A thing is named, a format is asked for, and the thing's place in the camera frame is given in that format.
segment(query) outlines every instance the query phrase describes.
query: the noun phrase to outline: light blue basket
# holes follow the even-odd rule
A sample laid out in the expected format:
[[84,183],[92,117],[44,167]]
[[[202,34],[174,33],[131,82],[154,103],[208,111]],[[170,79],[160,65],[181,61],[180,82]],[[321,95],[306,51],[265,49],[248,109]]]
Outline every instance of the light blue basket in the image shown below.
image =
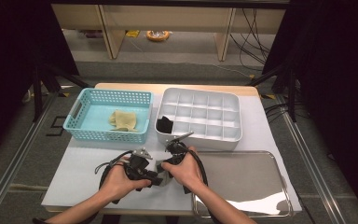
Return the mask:
[[[77,97],[63,128],[79,140],[97,140],[142,144],[153,107],[153,93],[149,91],[116,91],[84,89]],[[115,110],[135,112],[135,132],[111,131],[109,117]]]

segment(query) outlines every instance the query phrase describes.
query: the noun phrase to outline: orange object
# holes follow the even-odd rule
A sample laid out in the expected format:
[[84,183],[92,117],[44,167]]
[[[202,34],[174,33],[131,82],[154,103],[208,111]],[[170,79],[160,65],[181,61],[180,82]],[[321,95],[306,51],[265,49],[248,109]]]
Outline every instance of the orange object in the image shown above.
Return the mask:
[[147,31],[146,32],[146,37],[147,39],[151,40],[151,41],[164,41],[166,39],[168,39],[168,37],[170,36],[170,32],[168,31]]

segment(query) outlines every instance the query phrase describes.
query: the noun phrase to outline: hand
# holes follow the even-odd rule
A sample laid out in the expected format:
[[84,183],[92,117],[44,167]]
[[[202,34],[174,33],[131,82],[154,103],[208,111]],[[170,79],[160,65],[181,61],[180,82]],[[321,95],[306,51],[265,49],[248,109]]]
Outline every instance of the hand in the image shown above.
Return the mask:
[[101,186],[100,192],[106,195],[110,201],[123,198],[134,189],[141,189],[149,186],[150,180],[129,180],[125,174],[123,162],[118,161],[112,167]]
[[[197,150],[194,147],[189,147],[188,149],[197,153]],[[202,183],[200,168],[190,153],[186,153],[182,162],[178,165],[163,162],[161,167],[170,172],[179,184],[190,190],[192,190],[193,186]]]

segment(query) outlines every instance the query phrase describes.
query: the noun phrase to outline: white table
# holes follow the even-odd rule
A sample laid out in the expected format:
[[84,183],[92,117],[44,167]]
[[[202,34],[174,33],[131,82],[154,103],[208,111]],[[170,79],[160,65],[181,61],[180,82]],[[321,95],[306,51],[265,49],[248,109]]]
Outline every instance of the white table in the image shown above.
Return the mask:
[[[300,212],[302,210],[284,167],[282,156],[272,137],[264,108],[261,105],[255,88],[122,83],[99,84],[96,88],[153,91],[155,93],[153,112],[145,144],[140,146],[96,141],[78,141],[72,138],[62,157],[57,172],[51,181],[42,205],[50,212],[59,212],[85,200],[98,190],[103,171],[101,170],[100,173],[95,175],[95,167],[103,162],[111,161],[128,149],[145,147],[154,158],[150,161],[149,166],[146,167],[146,169],[149,170],[154,169],[157,160],[168,159],[171,154],[165,152],[164,146],[158,142],[154,125],[162,92],[169,87],[237,93],[241,102],[242,139],[234,150],[265,150],[272,153],[287,186],[287,193],[294,212]],[[153,186],[149,189],[142,189],[142,191],[133,191],[123,198],[119,204],[108,204],[101,213],[192,216],[193,209],[191,195],[184,194],[182,186],[173,180],[164,187]]]

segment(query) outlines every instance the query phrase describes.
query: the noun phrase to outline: white compartment tray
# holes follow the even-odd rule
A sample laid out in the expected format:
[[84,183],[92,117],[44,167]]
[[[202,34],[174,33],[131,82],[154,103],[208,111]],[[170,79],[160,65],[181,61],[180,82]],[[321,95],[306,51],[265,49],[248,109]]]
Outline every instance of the white compartment tray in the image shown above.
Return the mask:
[[[171,132],[158,129],[163,117],[173,122]],[[163,144],[193,131],[184,141],[188,146],[232,150],[242,138],[240,99],[226,92],[169,88],[162,96],[155,129]]]

